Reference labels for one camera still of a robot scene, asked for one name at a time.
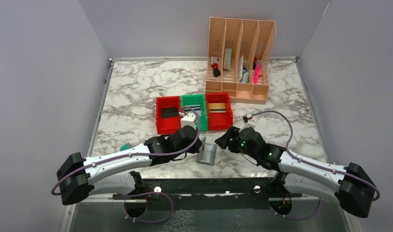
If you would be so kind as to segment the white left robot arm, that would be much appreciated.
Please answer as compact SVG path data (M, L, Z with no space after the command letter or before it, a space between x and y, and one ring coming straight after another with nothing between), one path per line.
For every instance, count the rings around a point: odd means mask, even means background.
M181 154L199 153L204 144L199 130L184 126L171 135L154 136L133 148L108 155L83 158L81 153L73 153L57 170L58 182L51 194L60 196L63 205L79 203L96 194L138 194L141 187L136 174L116 181L112 176L178 160Z

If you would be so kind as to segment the grey card holder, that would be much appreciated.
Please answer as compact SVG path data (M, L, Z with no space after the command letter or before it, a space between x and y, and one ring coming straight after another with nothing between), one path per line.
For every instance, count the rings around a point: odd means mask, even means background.
M198 163L213 166L216 158L217 145L206 143L203 151L199 152L196 161Z

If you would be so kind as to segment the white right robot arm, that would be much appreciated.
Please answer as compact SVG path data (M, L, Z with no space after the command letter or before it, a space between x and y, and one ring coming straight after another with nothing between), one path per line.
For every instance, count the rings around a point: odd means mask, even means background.
M267 143L252 127L232 126L215 143L223 150L249 156L258 166L277 171L288 192L338 202L344 211L359 218L369 216L377 196L376 185L360 165L334 165L303 157L285 146Z

